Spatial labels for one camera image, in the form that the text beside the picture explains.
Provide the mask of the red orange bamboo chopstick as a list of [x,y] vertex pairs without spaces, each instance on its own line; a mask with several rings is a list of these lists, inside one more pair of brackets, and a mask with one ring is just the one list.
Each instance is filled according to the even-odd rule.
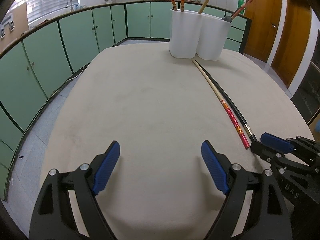
[[215,93],[215,95],[217,96],[218,100],[220,101],[221,105],[223,106],[223,108],[225,109],[226,113],[228,114],[233,126],[235,127],[240,140],[242,141],[245,149],[249,149],[249,142],[247,140],[247,138],[245,137],[245,134],[243,132],[243,130],[241,129],[237,119],[235,118],[233,112],[231,111],[230,107],[228,106],[227,102],[224,100],[222,94],[218,91],[218,89],[216,88],[216,86],[213,84],[213,82],[210,80],[209,76],[204,72],[204,70],[202,69],[202,67],[200,66],[200,64],[196,61],[196,60],[192,60],[192,62],[195,64],[195,66],[198,68],[198,70],[201,72],[201,74],[204,76],[204,78],[207,80],[208,84],[210,85],[210,87],[212,88],[213,92]]

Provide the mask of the green lower kitchen cabinets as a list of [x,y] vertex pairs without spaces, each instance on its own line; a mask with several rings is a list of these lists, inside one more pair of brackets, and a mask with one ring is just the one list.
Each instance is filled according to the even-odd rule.
[[19,144],[42,107],[102,50],[128,39],[168,40],[168,1],[99,5],[48,20],[1,52],[1,198]]

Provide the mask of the chrome kitchen faucet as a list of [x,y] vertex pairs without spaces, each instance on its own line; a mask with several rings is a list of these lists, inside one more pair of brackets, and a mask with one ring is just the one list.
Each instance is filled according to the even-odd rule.
[[73,12],[73,0],[67,0],[66,2],[66,8],[70,8],[70,12]]

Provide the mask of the blue cloth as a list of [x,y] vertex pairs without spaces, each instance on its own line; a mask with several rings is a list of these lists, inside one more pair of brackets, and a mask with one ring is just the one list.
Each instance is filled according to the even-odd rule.
[[320,120],[317,121],[314,131],[320,133]]

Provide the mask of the black glass cabinet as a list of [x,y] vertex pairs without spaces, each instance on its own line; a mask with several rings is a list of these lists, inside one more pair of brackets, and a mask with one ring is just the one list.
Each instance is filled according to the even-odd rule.
[[307,124],[319,112],[319,30],[309,67],[291,101]]

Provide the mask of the brown wooden door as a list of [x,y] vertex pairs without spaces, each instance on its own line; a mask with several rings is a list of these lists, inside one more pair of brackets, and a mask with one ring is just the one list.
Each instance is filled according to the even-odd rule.
[[308,44],[311,7],[306,0],[287,0],[286,15],[279,45],[271,67],[289,87],[298,71]]
[[282,0],[253,0],[245,16],[252,20],[244,53],[263,62],[271,53],[281,15]]

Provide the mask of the white double utensil holder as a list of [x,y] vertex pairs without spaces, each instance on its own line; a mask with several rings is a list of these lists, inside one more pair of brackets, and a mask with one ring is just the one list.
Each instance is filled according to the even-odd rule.
[[169,52],[177,59],[195,56],[217,61],[222,53],[231,22],[195,11],[171,10]]

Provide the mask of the green thermos bottle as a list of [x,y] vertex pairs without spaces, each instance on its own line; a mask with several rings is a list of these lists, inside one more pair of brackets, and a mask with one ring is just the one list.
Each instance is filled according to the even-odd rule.
[[[238,0],[238,9],[240,7],[242,7],[245,3],[245,0]],[[242,9],[242,11],[240,11],[240,14],[244,15],[245,9]]]

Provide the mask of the cardboard panel with device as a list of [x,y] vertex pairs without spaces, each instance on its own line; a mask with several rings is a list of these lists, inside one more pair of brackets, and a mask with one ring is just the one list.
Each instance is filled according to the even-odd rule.
[[9,11],[1,22],[1,53],[28,29],[27,4],[24,2]]

